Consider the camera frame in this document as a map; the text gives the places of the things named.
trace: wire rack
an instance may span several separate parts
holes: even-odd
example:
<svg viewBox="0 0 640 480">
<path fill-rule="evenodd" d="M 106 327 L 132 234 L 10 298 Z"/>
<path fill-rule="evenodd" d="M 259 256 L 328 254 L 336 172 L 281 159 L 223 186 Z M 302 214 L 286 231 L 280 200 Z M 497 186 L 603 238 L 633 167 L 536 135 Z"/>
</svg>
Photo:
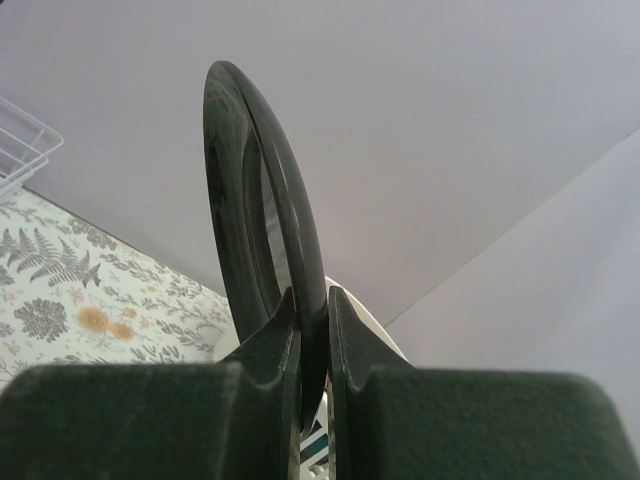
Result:
<svg viewBox="0 0 640 480">
<path fill-rule="evenodd" d="M 44 167 L 63 142 L 53 128 L 0 97 L 0 201 Z"/>
</svg>

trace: floral fabric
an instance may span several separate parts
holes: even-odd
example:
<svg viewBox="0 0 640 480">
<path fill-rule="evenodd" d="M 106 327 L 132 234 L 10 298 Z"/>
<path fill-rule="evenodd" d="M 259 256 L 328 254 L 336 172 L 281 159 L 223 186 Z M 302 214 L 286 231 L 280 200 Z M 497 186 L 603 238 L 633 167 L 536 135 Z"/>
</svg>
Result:
<svg viewBox="0 0 640 480">
<path fill-rule="evenodd" d="M 226 298 L 29 191 L 0 235 L 0 390 L 43 363 L 208 362 L 234 333 Z"/>
</svg>

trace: wall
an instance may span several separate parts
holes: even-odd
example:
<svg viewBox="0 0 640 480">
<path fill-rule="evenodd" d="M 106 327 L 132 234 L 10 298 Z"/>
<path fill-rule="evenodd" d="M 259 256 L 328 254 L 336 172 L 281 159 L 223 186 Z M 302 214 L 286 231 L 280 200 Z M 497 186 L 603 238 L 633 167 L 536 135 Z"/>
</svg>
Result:
<svg viewBox="0 0 640 480">
<path fill-rule="evenodd" d="M 11 0 L 0 92 L 64 147 L 30 186 L 221 291 L 204 77 L 282 121 L 327 273 L 388 322 L 640 125 L 640 3 Z"/>
<path fill-rule="evenodd" d="M 640 131 L 388 327 L 423 366 L 572 371 L 640 454 Z"/>
</svg>

